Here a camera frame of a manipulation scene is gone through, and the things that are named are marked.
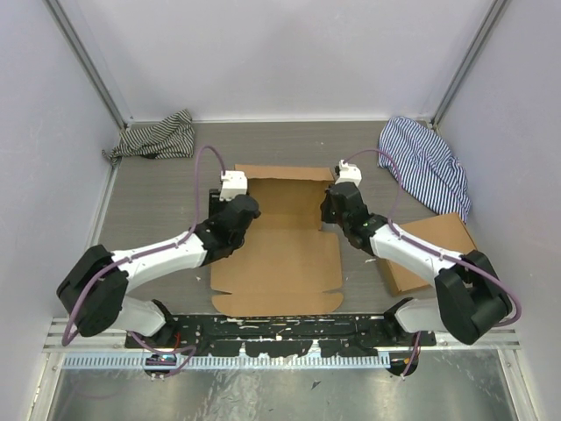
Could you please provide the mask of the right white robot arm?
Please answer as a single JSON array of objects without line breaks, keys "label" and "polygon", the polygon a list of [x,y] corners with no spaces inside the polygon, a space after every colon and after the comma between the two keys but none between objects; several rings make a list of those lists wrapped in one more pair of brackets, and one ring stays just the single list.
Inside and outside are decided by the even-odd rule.
[{"label": "right white robot arm", "polygon": [[452,252],[413,236],[371,213],[354,183],[330,185],[321,212],[323,222],[338,225],[354,248],[406,268],[436,291],[433,299],[406,299],[386,312],[392,344],[405,346],[417,332],[433,331],[472,345],[519,316],[519,304],[484,253]]}]

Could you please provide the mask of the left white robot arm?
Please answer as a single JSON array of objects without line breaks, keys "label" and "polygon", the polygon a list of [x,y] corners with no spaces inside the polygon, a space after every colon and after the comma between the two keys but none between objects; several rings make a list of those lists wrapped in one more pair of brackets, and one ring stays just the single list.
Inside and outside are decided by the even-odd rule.
[{"label": "left white robot arm", "polygon": [[148,346],[169,347],[179,331],[171,312],[156,299],[140,301],[130,292],[165,275],[231,256],[259,215],[258,202],[242,194],[175,238],[114,252],[102,245],[90,247],[56,290],[69,314],[62,344],[118,329]]}]

